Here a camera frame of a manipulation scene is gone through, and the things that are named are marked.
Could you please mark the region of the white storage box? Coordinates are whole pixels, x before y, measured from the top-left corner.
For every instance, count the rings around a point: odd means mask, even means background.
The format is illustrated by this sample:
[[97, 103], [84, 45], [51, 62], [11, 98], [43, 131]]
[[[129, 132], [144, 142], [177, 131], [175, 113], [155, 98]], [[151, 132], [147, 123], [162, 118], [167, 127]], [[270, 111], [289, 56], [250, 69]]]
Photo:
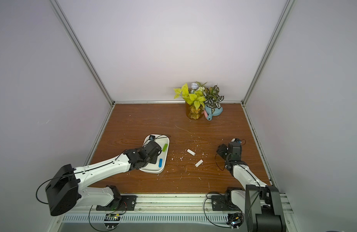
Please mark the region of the white storage box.
[[[151, 134], [154, 135], [156, 138], [154, 142], [156, 142], [161, 148], [165, 144], [168, 144], [168, 149], [170, 145], [170, 136], [169, 135], [164, 135], [164, 134]], [[143, 146], [145, 147], [148, 142], [150, 141], [149, 138], [150, 135], [148, 135], [143, 143]], [[150, 174], [160, 174], [164, 168], [165, 164], [167, 161], [167, 155], [168, 155], [168, 149], [165, 152], [161, 152], [157, 157], [153, 158], [152, 162], [148, 163], [145, 167], [140, 168], [140, 171], [145, 172], [145, 173], [150, 173]], [[163, 160], [163, 166], [162, 168], [159, 168], [159, 159]]]

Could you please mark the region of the white long usb flash drive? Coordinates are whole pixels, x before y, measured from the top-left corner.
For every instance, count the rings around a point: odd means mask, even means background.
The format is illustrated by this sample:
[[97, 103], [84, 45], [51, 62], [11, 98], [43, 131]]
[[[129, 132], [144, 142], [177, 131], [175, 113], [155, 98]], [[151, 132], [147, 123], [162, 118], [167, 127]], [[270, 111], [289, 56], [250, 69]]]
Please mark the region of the white long usb flash drive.
[[195, 167], [199, 167], [202, 163], [203, 163], [203, 160], [201, 159], [195, 164]]

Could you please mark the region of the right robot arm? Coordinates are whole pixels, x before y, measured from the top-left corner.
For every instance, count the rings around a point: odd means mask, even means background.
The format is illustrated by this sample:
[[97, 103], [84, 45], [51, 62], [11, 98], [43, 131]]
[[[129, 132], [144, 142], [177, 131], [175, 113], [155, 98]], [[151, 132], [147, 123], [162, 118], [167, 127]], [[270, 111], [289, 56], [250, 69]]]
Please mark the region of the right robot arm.
[[286, 220], [279, 190], [261, 181], [242, 160], [242, 142], [235, 138], [227, 145], [219, 145], [216, 151], [243, 189], [229, 188], [225, 203], [231, 209], [238, 208], [242, 215], [233, 214], [227, 224], [231, 228], [247, 225], [248, 232], [285, 232]]

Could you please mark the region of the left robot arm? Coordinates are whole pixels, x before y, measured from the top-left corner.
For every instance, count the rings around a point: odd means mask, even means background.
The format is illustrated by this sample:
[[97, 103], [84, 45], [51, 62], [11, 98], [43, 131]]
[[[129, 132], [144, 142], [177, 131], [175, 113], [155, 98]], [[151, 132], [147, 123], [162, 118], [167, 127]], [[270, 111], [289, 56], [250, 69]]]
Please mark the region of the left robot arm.
[[116, 157], [87, 165], [64, 165], [45, 188], [51, 216], [60, 216], [80, 206], [96, 206], [101, 210], [120, 210], [122, 197], [116, 186], [93, 188], [92, 184], [108, 177], [140, 170], [149, 164], [163, 167], [168, 147], [149, 141], [140, 148], [127, 149]]

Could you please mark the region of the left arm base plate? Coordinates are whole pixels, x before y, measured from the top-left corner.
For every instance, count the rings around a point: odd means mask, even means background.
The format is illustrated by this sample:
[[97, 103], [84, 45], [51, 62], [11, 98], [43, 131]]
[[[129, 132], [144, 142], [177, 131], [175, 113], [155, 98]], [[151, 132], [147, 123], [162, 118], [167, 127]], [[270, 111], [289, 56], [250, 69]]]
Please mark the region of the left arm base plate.
[[137, 195], [122, 195], [107, 206], [97, 206], [96, 211], [134, 211]]

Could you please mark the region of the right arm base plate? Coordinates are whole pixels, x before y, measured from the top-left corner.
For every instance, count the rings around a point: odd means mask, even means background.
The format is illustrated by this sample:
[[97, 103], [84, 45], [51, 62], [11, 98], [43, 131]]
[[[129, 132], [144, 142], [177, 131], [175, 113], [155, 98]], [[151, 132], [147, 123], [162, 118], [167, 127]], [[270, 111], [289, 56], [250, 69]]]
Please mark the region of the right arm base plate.
[[233, 209], [228, 206], [223, 195], [212, 195], [210, 197], [211, 206], [213, 211], [232, 211]]

